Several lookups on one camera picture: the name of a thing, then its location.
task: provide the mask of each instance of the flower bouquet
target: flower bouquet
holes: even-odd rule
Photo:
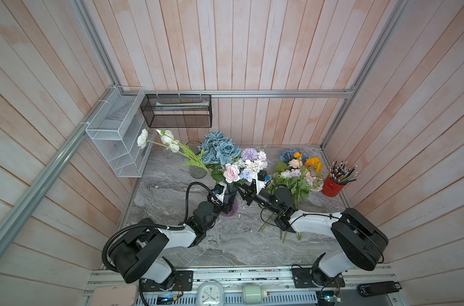
[[[295,200],[293,207],[297,209],[298,203],[307,198],[310,192],[322,190],[322,163],[318,157],[309,159],[308,155],[299,149],[284,151],[279,159],[267,190],[274,193],[279,186],[286,186]],[[296,237],[300,240],[301,233],[296,233]]]
[[[222,132],[211,132],[203,139],[204,142],[200,146],[204,152],[202,162],[211,170],[211,177],[214,180],[224,181],[227,184],[223,202],[235,210],[237,188],[234,183],[242,184],[257,179],[259,171],[268,165],[266,154],[263,150],[254,148],[241,151],[232,139],[225,137]]]

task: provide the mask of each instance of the red pencil cup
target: red pencil cup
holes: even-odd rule
[[[325,194],[328,197],[335,197],[336,195],[339,194],[341,189],[344,188],[345,185],[337,185],[333,183],[330,180],[330,177],[327,177],[327,179],[324,181],[324,186],[322,188],[322,193]]]

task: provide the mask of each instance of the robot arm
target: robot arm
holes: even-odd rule
[[[353,208],[336,213],[312,213],[292,207],[293,198],[285,187],[277,188],[273,194],[264,189],[268,180],[265,171],[250,185],[237,185],[239,194],[247,205],[257,202],[263,209],[276,214],[275,224],[283,231],[310,232],[335,237],[341,250],[321,255],[312,266],[315,284],[329,284],[340,272],[355,267],[372,271],[388,244],[388,238]],[[139,278],[148,278],[166,290],[174,283],[174,267],[160,253],[168,248],[192,247],[206,237],[220,212],[230,207],[223,204],[226,185],[218,183],[209,190],[208,201],[203,201],[193,211],[179,230],[139,227],[126,232],[114,243],[107,255],[127,283]],[[153,223],[150,218],[141,224]]]

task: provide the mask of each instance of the black mesh basket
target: black mesh basket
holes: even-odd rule
[[[211,127],[210,95],[145,95],[140,109],[149,127]]]

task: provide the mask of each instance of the mounting plate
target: mounting plate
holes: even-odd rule
[[[295,288],[317,288],[319,287],[313,282],[312,276],[310,275],[310,270],[311,268],[293,268],[292,269],[293,282],[295,283]],[[336,280],[339,282],[340,287],[346,286],[343,276],[339,275],[335,280],[333,280],[332,284],[327,285],[326,287],[337,287]]]
[[[176,279],[181,280],[181,286],[183,291],[191,291],[193,288],[193,272],[192,271],[176,271]],[[177,291],[177,286],[174,285],[171,291]],[[148,279],[145,283],[142,284],[143,292],[165,292],[160,290],[158,284]]]

